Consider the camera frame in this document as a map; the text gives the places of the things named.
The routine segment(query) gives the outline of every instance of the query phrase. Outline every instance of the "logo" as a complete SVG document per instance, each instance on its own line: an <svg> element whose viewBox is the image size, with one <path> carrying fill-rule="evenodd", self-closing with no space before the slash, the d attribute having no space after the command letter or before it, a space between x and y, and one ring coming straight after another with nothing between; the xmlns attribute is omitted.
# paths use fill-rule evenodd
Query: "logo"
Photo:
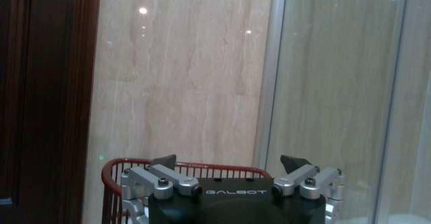
<svg viewBox="0 0 431 224"><path fill-rule="evenodd" d="M207 190L205 193L207 195L258 195L265 194L266 192L266 190Z"/></svg>

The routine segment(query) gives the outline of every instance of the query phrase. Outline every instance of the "marble wall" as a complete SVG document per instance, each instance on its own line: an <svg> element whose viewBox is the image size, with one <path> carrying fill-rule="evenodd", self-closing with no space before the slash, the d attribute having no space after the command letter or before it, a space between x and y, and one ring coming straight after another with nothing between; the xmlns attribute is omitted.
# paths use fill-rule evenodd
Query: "marble wall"
<svg viewBox="0 0 431 224"><path fill-rule="evenodd" d="M251 165L270 1L101 1L85 223L110 159Z"/></svg>

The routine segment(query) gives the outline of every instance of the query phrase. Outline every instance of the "basket rim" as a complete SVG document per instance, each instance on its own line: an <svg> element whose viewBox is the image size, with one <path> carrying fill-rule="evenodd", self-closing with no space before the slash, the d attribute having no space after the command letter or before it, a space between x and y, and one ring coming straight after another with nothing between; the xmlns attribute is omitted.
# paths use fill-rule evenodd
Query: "basket rim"
<svg viewBox="0 0 431 224"><path fill-rule="evenodd" d="M150 164L150 159L143 158L115 158L110 160L102 169L102 182L105 187L109 188L118 196L122 196L122 187L114 182L111 173L114 165L119 163L143 163ZM194 162L177 162L175 166L178 167L195 167L203 169L217 169L217 170L227 170L227 171L247 171L262 174L265 178L271 178L271 175L266 170L262 170L257 167L243 167L234 165L221 165L221 164L207 164L207 163L194 163Z"/></svg>

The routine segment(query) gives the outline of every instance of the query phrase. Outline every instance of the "wooden door frame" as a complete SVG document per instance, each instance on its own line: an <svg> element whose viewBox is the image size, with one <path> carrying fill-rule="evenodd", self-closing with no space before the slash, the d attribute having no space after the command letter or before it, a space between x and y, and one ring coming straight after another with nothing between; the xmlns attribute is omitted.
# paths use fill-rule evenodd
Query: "wooden door frame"
<svg viewBox="0 0 431 224"><path fill-rule="evenodd" d="M26 0L18 184L2 223L82 223L98 16L99 0Z"/></svg>
<svg viewBox="0 0 431 224"><path fill-rule="evenodd" d="M59 217L62 223L81 223L83 215L99 1L73 0L62 163L62 179L69 186Z"/></svg>

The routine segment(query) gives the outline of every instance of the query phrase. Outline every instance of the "dark wooden door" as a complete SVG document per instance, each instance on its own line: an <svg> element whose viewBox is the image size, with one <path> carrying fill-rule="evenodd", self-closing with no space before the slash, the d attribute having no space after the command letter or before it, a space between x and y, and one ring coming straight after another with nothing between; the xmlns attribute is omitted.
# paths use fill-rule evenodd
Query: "dark wooden door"
<svg viewBox="0 0 431 224"><path fill-rule="evenodd" d="M81 223L99 0L0 0L0 223Z"/></svg>

